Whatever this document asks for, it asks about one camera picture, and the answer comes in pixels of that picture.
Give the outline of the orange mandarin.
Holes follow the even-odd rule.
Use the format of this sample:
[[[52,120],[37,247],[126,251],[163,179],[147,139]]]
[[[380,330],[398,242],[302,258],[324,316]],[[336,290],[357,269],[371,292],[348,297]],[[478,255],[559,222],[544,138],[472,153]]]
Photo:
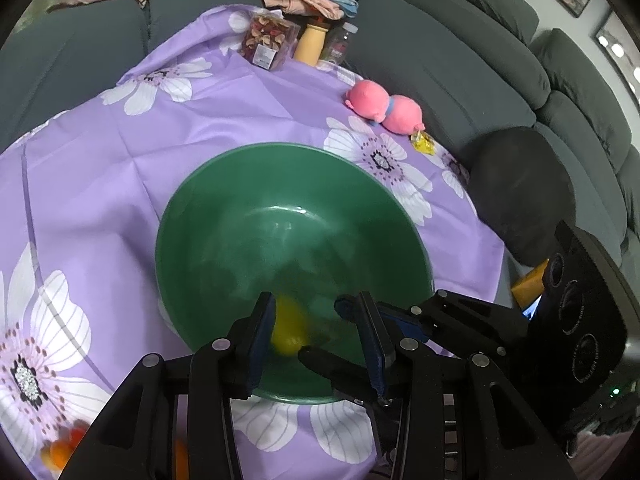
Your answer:
[[[52,472],[60,472],[70,461],[76,446],[67,440],[56,440],[40,450],[40,460]]]

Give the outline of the yellow round fruit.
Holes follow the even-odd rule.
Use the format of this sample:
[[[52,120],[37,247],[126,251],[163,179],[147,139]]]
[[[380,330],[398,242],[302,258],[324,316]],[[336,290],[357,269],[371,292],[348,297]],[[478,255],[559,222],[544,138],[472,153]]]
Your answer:
[[[295,358],[299,350],[311,343],[310,317],[306,308],[290,296],[276,297],[276,322],[270,342],[277,354]]]

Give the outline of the red tomato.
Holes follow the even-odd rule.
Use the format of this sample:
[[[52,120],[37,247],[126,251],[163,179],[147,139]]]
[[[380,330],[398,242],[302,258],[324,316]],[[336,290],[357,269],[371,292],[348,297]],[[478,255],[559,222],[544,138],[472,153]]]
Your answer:
[[[89,428],[90,424],[84,420],[76,420],[76,422],[74,422],[72,428],[70,428],[70,431],[68,432],[68,442],[70,442],[72,448],[78,447]]]

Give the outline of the yellow box on floor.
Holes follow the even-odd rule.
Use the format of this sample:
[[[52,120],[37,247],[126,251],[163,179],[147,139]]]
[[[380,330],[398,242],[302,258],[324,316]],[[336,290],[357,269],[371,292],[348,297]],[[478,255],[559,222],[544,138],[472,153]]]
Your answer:
[[[533,304],[544,292],[544,271],[547,269],[549,260],[544,260],[539,266],[533,268],[527,274],[519,278],[511,286],[511,294],[518,307],[524,311]]]

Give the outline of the black round cushion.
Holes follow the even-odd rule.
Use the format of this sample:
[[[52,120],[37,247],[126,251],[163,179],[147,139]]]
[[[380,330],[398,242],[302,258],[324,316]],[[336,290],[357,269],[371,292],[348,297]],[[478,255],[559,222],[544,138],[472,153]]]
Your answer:
[[[468,184],[480,220],[515,260],[538,266],[552,255],[559,222],[576,220],[574,185],[547,140],[516,127],[484,137]]]

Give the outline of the green plastic bowl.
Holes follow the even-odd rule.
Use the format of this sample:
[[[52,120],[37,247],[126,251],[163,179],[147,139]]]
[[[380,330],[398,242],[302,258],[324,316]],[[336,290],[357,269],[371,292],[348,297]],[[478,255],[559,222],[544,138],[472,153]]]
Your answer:
[[[296,306],[304,344],[361,363],[337,297],[370,292],[407,309],[434,292],[418,229],[390,190],[300,144],[247,145],[194,170],[160,220],[155,266],[171,323],[194,350],[271,292]]]

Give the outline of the purple floral cloth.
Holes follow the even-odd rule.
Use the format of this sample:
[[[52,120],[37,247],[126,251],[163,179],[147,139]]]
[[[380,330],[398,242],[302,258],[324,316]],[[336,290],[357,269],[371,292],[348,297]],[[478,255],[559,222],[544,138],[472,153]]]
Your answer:
[[[35,479],[40,450],[91,422],[142,356],[183,356],[157,285],[160,220],[213,157],[262,143],[318,148],[388,188],[416,225],[434,288],[483,300],[503,242],[477,217],[446,150],[344,105],[356,75],[241,58],[247,6],[202,14],[118,84],[62,110],[1,156],[1,432]]]

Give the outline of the pink plush toy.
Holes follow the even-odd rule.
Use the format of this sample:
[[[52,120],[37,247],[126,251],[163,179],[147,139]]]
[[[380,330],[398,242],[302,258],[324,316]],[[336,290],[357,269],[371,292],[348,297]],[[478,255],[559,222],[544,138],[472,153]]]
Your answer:
[[[361,118],[400,136],[425,130],[422,108],[416,101],[399,94],[392,96],[372,80],[356,82],[346,92],[344,104]]]

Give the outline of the clear plastic bottle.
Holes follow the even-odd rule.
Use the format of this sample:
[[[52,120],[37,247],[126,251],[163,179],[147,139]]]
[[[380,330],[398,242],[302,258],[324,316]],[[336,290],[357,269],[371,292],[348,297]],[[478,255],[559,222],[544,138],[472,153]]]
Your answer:
[[[346,52],[352,41],[352,37],[358,32],[358,27],[352,23],[344,22],[336,26],[329,33],[320,60],[323,62],[341,65],[346,58]]]

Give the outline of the clear box of dried petals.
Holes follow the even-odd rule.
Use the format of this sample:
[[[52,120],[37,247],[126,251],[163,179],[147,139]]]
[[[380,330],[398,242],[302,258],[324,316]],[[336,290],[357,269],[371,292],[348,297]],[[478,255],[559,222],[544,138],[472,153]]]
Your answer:
[[[254,13],[240,55],[263,70],[276,70],[290,55],[299,26],[272,13]]]

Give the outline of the cream yellow bottle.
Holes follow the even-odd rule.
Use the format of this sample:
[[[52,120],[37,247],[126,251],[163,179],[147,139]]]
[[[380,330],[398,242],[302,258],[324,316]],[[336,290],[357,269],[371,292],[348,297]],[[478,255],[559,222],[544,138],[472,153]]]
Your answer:
[[[322,23],[308,23],[300,36],[294,58],[297,62],[314,67],[318,64],[320,54],[326,41],[329,26]]]

